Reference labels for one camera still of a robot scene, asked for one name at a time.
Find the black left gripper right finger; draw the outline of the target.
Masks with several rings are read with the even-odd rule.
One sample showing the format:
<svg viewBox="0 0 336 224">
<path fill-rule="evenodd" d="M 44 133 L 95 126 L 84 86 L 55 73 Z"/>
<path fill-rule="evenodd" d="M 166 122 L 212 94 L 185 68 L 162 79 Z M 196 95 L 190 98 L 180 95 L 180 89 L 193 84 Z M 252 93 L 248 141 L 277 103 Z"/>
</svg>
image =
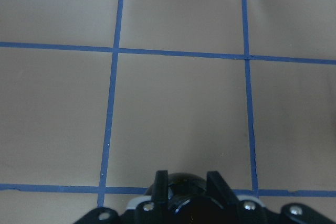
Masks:
<svg viewBox="0 0 336 224">
<path fill-rule="evenodd" d="M 206 193 L 222 206 L 235 206 L 238 198 L 218 171 L 206 174 Z"/>
</svg>

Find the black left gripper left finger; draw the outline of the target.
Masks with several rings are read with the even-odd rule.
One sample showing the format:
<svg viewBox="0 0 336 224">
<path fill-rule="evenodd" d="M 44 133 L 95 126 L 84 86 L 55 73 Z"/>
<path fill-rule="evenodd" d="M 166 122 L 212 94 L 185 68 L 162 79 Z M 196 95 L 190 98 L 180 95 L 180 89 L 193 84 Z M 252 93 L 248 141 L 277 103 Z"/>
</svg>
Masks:
<svg viewBox="0 0 336 224">
<path fill-rule="evenodd" d="M 160 205 L 166 205 L 168 202 L 168 172 L 166 170 L 159 170 L 155 174 L 153 202 Z"/>
</svg>

